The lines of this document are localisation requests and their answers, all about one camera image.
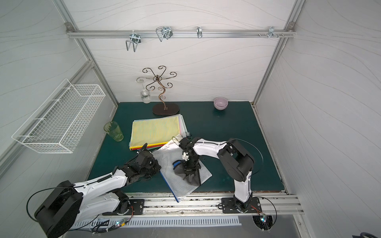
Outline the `white mesh document bag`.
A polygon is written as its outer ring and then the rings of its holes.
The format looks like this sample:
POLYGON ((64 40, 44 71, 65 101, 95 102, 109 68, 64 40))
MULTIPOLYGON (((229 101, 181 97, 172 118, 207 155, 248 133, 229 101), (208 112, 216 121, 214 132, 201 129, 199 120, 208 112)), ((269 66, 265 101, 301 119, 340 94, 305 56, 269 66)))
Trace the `white mesh document bag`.
POLYGON ((160 173, 177 202, 181 202, 199 187, 195 183, 187 181, 185 175, 176 174, 178 169, 174 168, 173 163, 177 160, 183 160, 183 151, 179 147, 179 142, 182 138, 181 135, 177 135, 167 144, 153 152, 154 158, 161 166, 160 173))

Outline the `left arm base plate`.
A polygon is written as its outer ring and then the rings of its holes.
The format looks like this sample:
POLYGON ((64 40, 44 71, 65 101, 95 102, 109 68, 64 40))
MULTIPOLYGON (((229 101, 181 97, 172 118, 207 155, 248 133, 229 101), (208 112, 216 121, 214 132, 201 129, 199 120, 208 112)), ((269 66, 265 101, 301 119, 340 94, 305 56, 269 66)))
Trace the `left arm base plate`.
POLYGON ((113 212, 102 213, 103 216, 129 216, 142 215, 144 207, 144 199, 123 200, 113 212))

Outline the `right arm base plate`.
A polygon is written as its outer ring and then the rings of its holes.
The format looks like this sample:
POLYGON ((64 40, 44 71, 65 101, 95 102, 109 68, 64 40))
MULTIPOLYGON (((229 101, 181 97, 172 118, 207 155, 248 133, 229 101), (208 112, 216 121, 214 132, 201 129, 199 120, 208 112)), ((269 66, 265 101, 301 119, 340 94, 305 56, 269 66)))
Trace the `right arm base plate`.
POLYGON ((262 213, 258 197, 251 197, 247 202, 242 202, 236 197, 226 197, 221 199, 217 207, 224 214, 262 213))

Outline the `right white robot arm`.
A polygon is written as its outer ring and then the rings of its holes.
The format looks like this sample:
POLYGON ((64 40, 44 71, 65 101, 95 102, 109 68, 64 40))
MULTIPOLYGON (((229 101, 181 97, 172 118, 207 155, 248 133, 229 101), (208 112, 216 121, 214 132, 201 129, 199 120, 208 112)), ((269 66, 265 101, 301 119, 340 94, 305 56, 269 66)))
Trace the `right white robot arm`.
POLYGON ((173 162, 176 175, 191 185, 200 186, 202 184, 200 157, 216 158, 234 180, 236 201, 247 204, 251 200, 250 181, 255 159, 237 139, 216 142, 200 137, 193 140, 183 138, 179 147, 182 149, 182 159, 173 162))

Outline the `grey microfibre cloth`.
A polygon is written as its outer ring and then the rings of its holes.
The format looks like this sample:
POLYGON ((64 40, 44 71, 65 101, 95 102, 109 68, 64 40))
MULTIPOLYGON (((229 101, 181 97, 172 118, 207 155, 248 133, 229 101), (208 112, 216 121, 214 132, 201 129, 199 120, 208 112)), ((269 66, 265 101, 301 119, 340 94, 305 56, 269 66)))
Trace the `grey microfibre cloth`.
POLYGON ((177 160, 173 163, 173 170, 174 173, 178 176, 180 176, 183 180, 185 180, 188 184, 193 186, 200 186, 201 185, 201 178, 200 178, 200 172, 196 172, 196 174, 193 175, 185 175, 183 171, 183 165, 182 162, 184 160, 177 160))

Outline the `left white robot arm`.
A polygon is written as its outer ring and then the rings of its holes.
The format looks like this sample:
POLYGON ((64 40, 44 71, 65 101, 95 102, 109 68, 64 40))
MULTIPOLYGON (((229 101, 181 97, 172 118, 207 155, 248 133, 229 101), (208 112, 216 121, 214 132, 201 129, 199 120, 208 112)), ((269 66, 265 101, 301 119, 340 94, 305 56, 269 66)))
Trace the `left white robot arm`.
POLYGON ((90 217, 103 213, 125 215, 133 206, 122 188, 149 179, 160 170, 159 162, 145 150, 103 176, 77 183, 66 180, 53 188, 34 218, 47 237, 58 238, 75 223, 90 217))

